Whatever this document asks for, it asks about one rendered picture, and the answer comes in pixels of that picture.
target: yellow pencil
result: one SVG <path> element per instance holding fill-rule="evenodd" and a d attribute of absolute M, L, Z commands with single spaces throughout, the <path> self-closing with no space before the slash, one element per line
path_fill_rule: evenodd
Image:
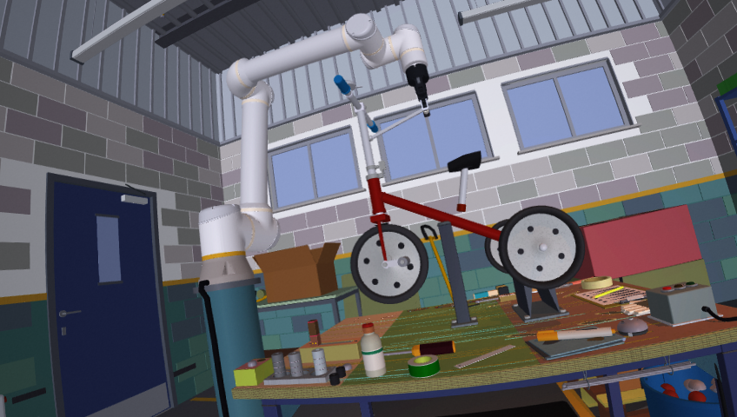
<path fill-rule="evenodd" d="M 614 291 L 619 291 L 619 290 L 621 290 L 623 288 L 624 287 L 612 288 L 612 289 L 610 289 L 608 291 L 604 291 L 603 293 L 601 293 L 599 295 L 595 295 L 594 298 L 599 298 L 599 297 L 603 297 L 604 295 L 607 295 L 607 294 L 612 294 Z"/>

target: blue door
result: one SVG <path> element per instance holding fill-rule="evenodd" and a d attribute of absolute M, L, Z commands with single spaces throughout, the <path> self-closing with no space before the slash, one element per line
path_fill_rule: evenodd
<path fill-rule="evenodd" d="M 53 187 L 53 295 L 65 417 L 148 417 L 169 408 L 152 199 Z"/>

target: red panel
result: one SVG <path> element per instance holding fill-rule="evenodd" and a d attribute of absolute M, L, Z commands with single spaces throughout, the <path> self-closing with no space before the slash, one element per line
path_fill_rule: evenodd
<path fill-rule="evenodd" d="M 587 251 L 575 279 L 620 278 L 701 259 L 688 206 L 631 215 L 581 230 Z"/>

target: bicycle seat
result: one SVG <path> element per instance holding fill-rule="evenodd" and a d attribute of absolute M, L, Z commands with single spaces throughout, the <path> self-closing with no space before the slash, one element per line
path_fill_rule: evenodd
<path fill-rule="evenodd" d="M 448 162 L 448 172 L 458 172 L 464 168 L 477 169 L 481 166 L 481 151 L 477 150 L 470 154 L 461 155 L 455 158 L 453 161 Z"/>

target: bicycle wheel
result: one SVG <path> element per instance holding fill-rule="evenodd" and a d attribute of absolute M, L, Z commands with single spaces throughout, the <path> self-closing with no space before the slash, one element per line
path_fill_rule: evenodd
<path fill-rule="evenodd" d="M 583 233 L 571 216 L 548 206 L 525 208 L 504 225 L 501 263 L 531 288 L 556 288 L 570 281 L 583 263 Z"/>
<path fill-rule="evenodd" d="M 350 271 L 355 285 L 368 298 L 383 304 L 406 301 L 422 288 L 428 276 L 428 252 L 414 233 L 392 224 L 382 224 L 387 260 L 398 266 L 383 266 L 379 229 L 373 227 L 355 243 Z"/>
<path fill-rule="evenodd" d="M 505 224 L 507 224 L 507 221 L 502 220 L 501 222 L 497 222 L 491 228 L 501 230 Z M 488 261 L 491 262 L 492 266 L 506 274 L 507 270 L 504 269 L 503 265 L 501 265 L 501 257 L 499 256 L 499 241 L 495 241 L 494 239 L 487 237 L 484 242 L 484 249 L 486 249 L 486 257 L 488 258 Z"/>

